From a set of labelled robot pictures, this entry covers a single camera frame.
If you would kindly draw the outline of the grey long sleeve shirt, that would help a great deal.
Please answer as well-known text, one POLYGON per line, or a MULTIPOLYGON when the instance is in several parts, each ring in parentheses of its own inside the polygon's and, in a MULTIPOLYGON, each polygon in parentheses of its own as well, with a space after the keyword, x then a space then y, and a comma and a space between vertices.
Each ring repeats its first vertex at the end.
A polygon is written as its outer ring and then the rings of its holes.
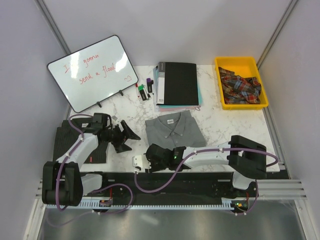
POLYGON ((173 150, 177 147, 205 147, 207 142, 189 110, 160 115, 145 121, 148 144, 173 150))

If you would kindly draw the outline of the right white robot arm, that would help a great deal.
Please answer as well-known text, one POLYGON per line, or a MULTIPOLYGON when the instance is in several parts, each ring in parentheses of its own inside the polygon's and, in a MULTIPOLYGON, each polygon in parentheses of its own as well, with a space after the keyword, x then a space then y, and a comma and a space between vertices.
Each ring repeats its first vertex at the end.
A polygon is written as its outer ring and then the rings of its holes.
POLYGON ((229 166, 234 170, 229 191, 242 196, 254 180, 267 178, 267 148, 240 135, 217 146, 180 146, 172 150, 152 144, 144 154, 148 172, 171 170, 175 173, 209 165, 229 166))

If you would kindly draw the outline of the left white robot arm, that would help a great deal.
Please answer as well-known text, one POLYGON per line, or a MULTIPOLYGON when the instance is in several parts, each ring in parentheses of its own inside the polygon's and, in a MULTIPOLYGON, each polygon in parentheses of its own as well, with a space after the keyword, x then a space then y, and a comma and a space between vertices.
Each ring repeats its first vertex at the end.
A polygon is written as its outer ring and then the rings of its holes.
POLYGON ((59 211, 76 207, 82 198, 90 193, 99 197, 106 196, 110 185, 99 173, 81 175, 80 169, 91 153, 101 144, 112 144, 117 153, 131 151, 127 140, 141 140, 127 123, 113 125, 112 118, 106 113, 86 116, 89 120, 84 129, 70 126, 78 132, 75 143, 56 161, 48 161, 43 166, 42 201, 55 205, 59 211))

